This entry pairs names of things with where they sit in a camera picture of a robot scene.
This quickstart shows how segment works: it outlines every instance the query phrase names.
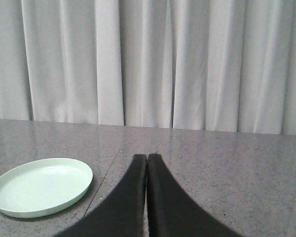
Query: light green plate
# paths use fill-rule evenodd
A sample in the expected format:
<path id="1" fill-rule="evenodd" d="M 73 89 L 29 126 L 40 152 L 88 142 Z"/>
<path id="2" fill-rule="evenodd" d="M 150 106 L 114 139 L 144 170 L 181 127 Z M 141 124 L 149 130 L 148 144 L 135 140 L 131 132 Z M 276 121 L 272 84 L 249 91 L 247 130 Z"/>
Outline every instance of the light green plate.
<path id="1" fill-rule="evenodd" d="M 19 218 L 53 214 L 82 198 L 91 180 L 91 168 L 76 159 L 29 162 L 0 177 L 0 211 Z"/>

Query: speckled stone table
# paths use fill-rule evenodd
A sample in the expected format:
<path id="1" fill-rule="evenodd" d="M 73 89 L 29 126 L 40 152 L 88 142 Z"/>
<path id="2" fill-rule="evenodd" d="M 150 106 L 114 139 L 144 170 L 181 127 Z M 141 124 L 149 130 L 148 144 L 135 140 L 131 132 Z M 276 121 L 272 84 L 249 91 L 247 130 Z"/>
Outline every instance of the speckled stone table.
<path id="1" fill-rule="evenodd" d="M 109 194 L 133 154 L 156 152 L 202 208 L 237 232 L 296 237 L 296 136 L 5 119 L 0 175 L 33 160 L 68 157 L 87 163 L 94 179 L 79 202 L 59 213 L 35 219 L 0 213 L 0 237 L 53 236 Z"/>

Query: gray countertop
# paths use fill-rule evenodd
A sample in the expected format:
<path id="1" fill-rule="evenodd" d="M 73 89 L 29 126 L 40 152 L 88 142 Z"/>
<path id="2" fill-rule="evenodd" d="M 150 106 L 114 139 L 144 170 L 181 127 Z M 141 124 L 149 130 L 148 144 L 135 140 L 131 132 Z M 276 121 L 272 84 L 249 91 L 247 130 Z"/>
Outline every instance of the gray countertop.
<path id="1" fill-rule="evenodd" d="M 64 157 L 87 163 L 94 179 L 79 202 L 59 213 L 34 219 L 0 213 L 0 237 L 52 236 L 105 199 L 133 154 L 156 152 L 222 223 L 248 237 L 296 237 L 296 136 L 5 119 L 0 175 L 33 160 Z"/>

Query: white curtain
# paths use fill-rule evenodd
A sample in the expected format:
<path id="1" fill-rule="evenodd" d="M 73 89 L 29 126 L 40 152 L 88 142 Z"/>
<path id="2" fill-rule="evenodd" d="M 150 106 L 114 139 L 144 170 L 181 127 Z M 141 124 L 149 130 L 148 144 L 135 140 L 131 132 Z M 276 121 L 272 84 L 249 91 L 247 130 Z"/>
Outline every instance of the white curtain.
<path id="1" fill-rule="evenodd" d="M 296 0 L 0 0 L 0 118 L 296 134 Z"/>

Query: round dish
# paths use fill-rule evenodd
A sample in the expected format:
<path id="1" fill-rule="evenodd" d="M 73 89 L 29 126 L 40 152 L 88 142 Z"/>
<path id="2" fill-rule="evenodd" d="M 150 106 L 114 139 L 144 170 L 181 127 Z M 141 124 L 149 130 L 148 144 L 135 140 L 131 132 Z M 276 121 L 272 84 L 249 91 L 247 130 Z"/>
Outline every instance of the round dish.
<path id="1" fill-rule="evenodd" d="M 76 203 L 92 181 L 91 168 L 76 159 L 49 158 L 18 166 L 0 177 L 0 211 L 32 218 Z"/>

